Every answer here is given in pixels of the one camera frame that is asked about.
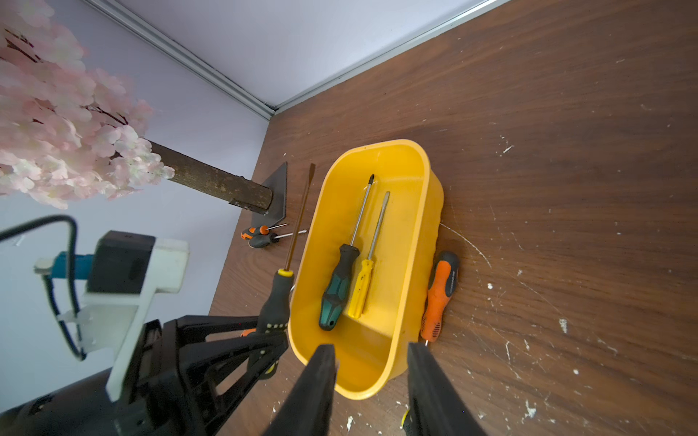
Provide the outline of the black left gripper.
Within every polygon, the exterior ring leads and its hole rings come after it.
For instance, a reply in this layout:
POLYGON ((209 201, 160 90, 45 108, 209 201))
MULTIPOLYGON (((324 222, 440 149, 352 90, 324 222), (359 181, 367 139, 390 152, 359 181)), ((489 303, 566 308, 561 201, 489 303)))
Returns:
POLYGON ((174 320, 174 345, 184 382, 185 410, 158 401, 148 386, 159 321, 147 323, 127 367, 125 387, 113 401, 109 369, 1 414, 3 435, 216 435, 257 383, 276 374, 288 348, 284 332, 207 342, 211 334, 256 327, 257 316, 187 315, 174 320))

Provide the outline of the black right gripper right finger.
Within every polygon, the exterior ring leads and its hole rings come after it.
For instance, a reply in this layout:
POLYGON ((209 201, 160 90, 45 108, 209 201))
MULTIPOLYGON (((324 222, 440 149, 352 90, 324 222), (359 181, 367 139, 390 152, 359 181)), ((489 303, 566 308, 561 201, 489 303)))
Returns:
POLYGON ((410 343, 408 397, 412 432, 406 435, 485 435, 428 347, 410 343))

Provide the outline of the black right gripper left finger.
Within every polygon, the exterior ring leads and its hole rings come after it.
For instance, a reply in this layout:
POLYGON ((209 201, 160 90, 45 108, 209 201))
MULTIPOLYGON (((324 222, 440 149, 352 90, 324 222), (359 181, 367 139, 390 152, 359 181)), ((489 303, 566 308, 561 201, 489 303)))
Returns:
POLYGON ((337 373, 334 346, 318 346, 264 435, 327 435, 337 373))

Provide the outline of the black yellow dotted screwdriver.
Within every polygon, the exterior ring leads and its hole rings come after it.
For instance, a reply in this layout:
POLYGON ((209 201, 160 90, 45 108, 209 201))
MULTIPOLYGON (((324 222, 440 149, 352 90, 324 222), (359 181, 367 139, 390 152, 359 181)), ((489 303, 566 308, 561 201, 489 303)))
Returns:
POLYGON ((280 345, 261 349, 251 354, 247 365, 248 370, 253 369, 261 361, 268 360, 269 365, 259 374, 260 380, 267 380, 274 376, 279 358, 288 347, 286 329, 290 319, 290 294, 294 285, 294 272, 291 269, 291 263, 315 172, 316 165, 311 163, 296 225, 294 226, 294 232, 291 234, 291 244, 285 260, 285 267, 279 269, 274 275, 271 294, 258 316, 256 336, 269 336, 269 334, 283 334, 284 336, 284 341, 280 345))

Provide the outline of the green black handled screwdriver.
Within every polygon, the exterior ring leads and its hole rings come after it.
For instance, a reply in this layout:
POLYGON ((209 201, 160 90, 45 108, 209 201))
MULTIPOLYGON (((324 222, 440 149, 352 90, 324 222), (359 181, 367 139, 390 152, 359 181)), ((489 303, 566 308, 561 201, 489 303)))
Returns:
POLYGON ((321 312, 319 318, 319 327, 324 331, 332 331, 336 327, 339 317, 349 298, 349 286, 353 278, 354 262, 360 254, 360 250, 354 245, 361 221, 365 214, 365 207, 368 202, 372 186, 374 184, 374 175, 369 177, 365 188, 364 199, 356 219, 354 232, 350 243, 341 245, 339 248, 340 258, 334 267, 331 279, 327 285, 321 301, 321 312))

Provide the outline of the yellow handled flathead screwdriver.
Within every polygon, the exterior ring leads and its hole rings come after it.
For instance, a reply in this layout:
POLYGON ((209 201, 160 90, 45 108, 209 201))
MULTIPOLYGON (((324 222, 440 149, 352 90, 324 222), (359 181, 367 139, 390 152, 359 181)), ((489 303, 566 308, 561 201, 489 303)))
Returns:
POLYGON ((354 292, 347 309, 347 315, 353 319, 359 319, 365 310, 365 302, 370 288, 371 277, 374 269, 374 251, 385 217, 385 211, 390 199, 390 192, 385 193, 383 205, 374 229, 373 240, 369 248, 368 256, 361 262, 361 269, 354 284, 354 292))

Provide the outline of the orange black large screwdriver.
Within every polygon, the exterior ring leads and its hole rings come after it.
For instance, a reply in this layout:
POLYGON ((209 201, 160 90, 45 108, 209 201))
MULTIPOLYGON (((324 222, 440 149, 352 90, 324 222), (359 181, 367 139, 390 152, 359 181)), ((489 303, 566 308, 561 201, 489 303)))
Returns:
POLYGON ((459 267, 459 258, 453 252, 443 251, 436 256, 420 329, 426 345, 436 342, 441 334, 445 308, 456 291, 459 267))

